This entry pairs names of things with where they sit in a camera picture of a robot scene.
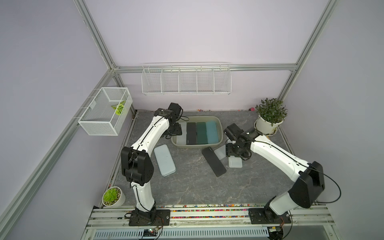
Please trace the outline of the dark green pencil case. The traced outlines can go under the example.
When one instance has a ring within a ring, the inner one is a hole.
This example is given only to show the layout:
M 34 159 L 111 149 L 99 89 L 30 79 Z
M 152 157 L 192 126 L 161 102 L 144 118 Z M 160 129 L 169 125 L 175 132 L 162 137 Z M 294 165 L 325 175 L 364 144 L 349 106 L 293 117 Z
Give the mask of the dark green pencil case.
M 197 123 L 197 144 L 198 145 L 208 144 L 207 125 L 205 122 Z

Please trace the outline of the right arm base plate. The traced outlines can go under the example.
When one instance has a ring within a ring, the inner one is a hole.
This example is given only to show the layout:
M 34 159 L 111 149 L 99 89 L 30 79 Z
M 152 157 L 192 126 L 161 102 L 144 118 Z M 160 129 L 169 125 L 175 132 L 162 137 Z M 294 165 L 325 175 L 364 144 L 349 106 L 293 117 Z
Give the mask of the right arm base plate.
M 292 223 L 291 216 L 288 212 L 278 216 L 270 209 L 250 208 L 248 214 L 252 225 L 283 225 Z

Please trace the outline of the pale white pencil case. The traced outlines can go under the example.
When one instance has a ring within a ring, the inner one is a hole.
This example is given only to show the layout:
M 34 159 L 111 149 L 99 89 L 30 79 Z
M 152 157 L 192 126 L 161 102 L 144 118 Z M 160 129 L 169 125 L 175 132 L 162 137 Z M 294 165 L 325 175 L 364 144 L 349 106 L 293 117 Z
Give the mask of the pale white pencil case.
M 167 145 L 156 147 L 154 153 L 163 177 L 167 177 L 176 172 L 176 165 Z

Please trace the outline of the grey-green plastic storage box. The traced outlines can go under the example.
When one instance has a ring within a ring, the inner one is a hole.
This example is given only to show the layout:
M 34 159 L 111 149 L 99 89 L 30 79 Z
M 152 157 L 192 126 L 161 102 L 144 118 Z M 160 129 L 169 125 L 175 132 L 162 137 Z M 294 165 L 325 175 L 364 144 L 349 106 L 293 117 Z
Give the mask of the grey-green plastic storage box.
M 191 116 L 179 120 L 182 135 L 173 136 L 172 143 L 178 148 L 216 147 L 224 139 L 223 127 L 219 118 L 214 116 Z

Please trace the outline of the black pencil case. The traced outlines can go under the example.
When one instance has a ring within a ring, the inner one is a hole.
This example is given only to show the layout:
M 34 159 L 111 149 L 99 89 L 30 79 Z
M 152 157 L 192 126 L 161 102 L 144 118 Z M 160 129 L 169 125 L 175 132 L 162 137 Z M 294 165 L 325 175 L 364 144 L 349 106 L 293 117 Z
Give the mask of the black pencil case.
M 211 147 L 204 148 L 202 154 L 217 177 L 224 175 L 227 170 Z
M 197 124 L 196 123 L 187 123 L 187 145 L 196 145 L 197 144 Z

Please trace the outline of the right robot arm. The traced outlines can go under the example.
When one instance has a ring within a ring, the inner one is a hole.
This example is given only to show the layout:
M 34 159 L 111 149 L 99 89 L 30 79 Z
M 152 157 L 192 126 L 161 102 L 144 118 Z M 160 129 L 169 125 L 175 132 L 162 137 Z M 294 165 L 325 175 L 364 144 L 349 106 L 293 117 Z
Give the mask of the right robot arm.
M 291 189 L 264 206 L 266 217 L 273 219 L 298 207 L 308 209 L 325 190 L 323 167 L 318 162 L 309 163 L 290 154 L 256 129 L 244 131 L 231 124 L 224 133 L 231 141 L 226 144 L 228 157 L 246 161 L 252 154 L 260 155 L 293 181 Z

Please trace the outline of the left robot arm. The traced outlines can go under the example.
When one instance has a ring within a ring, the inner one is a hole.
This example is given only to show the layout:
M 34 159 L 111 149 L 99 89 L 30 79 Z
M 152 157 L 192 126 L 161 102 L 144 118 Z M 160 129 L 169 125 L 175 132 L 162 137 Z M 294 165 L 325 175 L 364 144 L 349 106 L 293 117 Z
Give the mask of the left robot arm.
M 151 154 L 160 138 L 182 134 L 178 123 L 182 114 L 183 109 L 177 103 L 170 103 L 167 109 L 157 109 L 139 139 L 121 150 L 122 175 L 134 191 L 137 201 L 135 213 L 142 218 L 153 221 L 157 216 L 150 183 L 154 174 Z

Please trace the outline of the light blue pencil case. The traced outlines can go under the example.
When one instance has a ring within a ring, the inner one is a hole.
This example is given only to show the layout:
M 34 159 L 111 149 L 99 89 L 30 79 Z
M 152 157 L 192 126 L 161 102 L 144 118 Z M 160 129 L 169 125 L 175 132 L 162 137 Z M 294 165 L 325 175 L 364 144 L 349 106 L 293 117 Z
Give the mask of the light blue pencil case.
M 217 144 L 219 142 L 219 134 L 215 121 L 206 122 L 208 144 Z

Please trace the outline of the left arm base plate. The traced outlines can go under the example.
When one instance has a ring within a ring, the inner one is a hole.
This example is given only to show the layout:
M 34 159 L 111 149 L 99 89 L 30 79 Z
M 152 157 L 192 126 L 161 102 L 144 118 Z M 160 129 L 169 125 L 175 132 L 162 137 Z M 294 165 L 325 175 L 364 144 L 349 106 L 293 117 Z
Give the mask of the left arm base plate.
M 143 212 L 135 209 L 131 212 L 130 227 L 168 226 L 171 220 L 170 210 L 157 210 Z

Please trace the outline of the frosted white pencil case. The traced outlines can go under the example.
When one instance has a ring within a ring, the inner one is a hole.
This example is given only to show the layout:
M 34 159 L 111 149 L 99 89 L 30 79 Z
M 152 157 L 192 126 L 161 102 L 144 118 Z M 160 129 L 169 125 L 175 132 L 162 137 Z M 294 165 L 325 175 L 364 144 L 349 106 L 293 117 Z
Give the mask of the frosted white pencil case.
M 242 168 L 243 160 L 238 157 L 230 156 L 228 157 L 229 167 L 230 168 Z
M 182 134 L 180 136 L 176 136 L 176 144 L 177 145 L 186 145 L 187 144 L 187 123 L 180 123 Z
M 227 139 L 221 147 L 214 150 L 215 155 L 219 160 L 222 160 L 226 157 L 226 145 L 228 142 L 232 142 L 230 139 Z

